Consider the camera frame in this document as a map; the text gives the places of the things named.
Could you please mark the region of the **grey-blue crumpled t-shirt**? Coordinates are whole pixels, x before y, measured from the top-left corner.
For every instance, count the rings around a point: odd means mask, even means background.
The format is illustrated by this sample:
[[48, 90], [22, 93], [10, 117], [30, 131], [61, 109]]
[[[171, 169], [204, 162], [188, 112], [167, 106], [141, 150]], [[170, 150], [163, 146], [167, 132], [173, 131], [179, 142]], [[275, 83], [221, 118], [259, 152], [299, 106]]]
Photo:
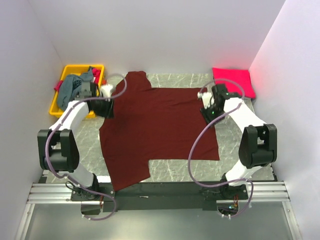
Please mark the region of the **grey-blue crumpled t-shirt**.
[[92, 82], [94, 75], [92, 72], [93, 67], [90, 66], [87, 71], [80, 75], [68, 74], [59, 87], [57, 96], [57, 106], [65, 111], [70, 101], [73, 101], [76, 95], [81, 91], [83, 82]]

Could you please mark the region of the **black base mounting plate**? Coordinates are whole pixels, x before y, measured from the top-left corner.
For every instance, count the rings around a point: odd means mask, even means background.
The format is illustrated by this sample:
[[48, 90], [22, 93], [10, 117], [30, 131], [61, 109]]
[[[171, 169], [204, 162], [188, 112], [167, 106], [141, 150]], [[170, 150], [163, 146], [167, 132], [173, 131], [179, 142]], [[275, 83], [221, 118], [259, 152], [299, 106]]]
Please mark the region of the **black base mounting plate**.
[[184, 210], [216, 211], [218, 201], [247, 200], [245, 184], [219, 186], [218, 182], [141, 182], [115, 191], [111, 183], [99, 183], [92, 194], [68, 181], [71, 202], [81, 204], [84, 215], [112, 211]]

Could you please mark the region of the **folded pink t-shirt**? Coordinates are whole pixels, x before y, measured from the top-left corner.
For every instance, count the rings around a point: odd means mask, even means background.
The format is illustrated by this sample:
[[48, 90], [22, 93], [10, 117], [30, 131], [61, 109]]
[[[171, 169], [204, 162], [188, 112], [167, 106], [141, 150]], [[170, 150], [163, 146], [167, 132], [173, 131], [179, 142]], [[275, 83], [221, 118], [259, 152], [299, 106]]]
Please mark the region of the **folded pink t-shirt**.
[[225, 69], [225, 68], [212, 68], [213, 79], [216, 84], [225, 84], [229, 92], [237, 92], [242, 95], [242, 91], [237, 83], [244, 90], [244, 96], [249, 99], [255, 99], [256, 93], [252, 87], [250, 72], [247, 69]]

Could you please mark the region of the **dark red t-shirt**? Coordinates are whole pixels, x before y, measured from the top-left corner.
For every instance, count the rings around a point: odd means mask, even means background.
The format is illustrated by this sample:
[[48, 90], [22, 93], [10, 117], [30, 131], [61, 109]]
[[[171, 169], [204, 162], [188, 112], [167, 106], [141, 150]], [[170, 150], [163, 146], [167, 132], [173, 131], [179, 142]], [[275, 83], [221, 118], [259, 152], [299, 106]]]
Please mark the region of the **dark red t-shirt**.
[[200, 112], [198, 88], [152, 87], [144, 71], [117, 84], [114, 118], [99, 130], [115, 191], [150, 177], [150, 160], [219, 160], [216, 130]]

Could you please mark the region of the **yellow plastic bin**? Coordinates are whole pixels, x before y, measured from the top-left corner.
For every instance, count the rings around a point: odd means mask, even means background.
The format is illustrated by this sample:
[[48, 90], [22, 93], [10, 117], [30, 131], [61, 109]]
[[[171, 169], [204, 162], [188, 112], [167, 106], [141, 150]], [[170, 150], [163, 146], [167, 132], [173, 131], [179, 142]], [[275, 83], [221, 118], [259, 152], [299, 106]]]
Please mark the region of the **yellow plastic bin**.
[[[80, 74], [87, 72], [90, 66], [101, 70], [99, 83], [97, 84], [98, 87], [106, 84], [105, 66], [103, 64], [68, 64], [64, 67], [60, 80], [64, 81], [67, 75], [69, 74], [74, 74], [79, 76]], [[59, 93], [55, 91], [51, 106], [49, 108], [49, 114], [57, 118], [61, 117], [62, 114], [64, 113], [64, 111], [58, 107], [58, 103], [57, 103], [58, 94]]]

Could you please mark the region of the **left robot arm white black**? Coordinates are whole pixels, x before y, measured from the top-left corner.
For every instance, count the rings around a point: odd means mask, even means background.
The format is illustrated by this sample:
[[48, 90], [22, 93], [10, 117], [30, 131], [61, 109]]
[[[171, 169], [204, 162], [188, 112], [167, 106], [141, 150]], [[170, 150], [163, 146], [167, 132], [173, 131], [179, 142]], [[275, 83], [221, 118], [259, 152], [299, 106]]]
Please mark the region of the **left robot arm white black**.
[[57, 122], [37, 134], [40, 167], [50, 171], [58, 179], [67, 179], [66, 186], [88, 201], [112, 200], [100, 190], [97, 176], [80, 163], [80, 153], [74, 132], [90, 111], [105, 119], [114, 117], [114, 100], [89, 97], [73, 100]]

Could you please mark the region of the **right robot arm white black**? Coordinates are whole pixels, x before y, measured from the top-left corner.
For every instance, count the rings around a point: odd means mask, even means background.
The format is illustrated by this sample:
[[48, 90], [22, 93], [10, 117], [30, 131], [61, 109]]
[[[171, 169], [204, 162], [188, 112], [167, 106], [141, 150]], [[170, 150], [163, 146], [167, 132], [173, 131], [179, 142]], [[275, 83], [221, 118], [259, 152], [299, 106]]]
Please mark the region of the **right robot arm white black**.
[[212, 86], [211, 92], [198, 92], [202, 100], [202, 116], [209, 125], [226, 116], [240, 129], [242, 136], [238, 149], [238, 161], [221, 179], [218, 192], [230, 200], [244, 190], [246, 180], [277, 159], [277, 127], [267, 124], [253, 113], [237, 92], [229, 92], [223, 83]]

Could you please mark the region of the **pink cloth in bin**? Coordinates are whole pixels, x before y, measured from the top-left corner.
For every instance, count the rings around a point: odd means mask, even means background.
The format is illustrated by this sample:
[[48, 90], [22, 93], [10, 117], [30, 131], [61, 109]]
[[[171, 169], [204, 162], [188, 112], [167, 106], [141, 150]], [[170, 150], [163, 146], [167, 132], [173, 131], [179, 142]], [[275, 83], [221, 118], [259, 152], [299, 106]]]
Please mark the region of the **pink cloth in bin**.
[[[92, 67], [90, 66], [88, 71], [89, 73], [92, 73], [92, 79], [91, 81], [94, 82], [95, 84], [98, 84], [99, 83], [99, 80], [100, 80], [100, 75], [101, 75], [101, 70], [96, 68], [96, 67]], [[54, 90], [59, 92], [60, 88], [61, 88], [61, 85], [63, 84], [64, 80], [60, 80], [56, 86], [54, 87]]]

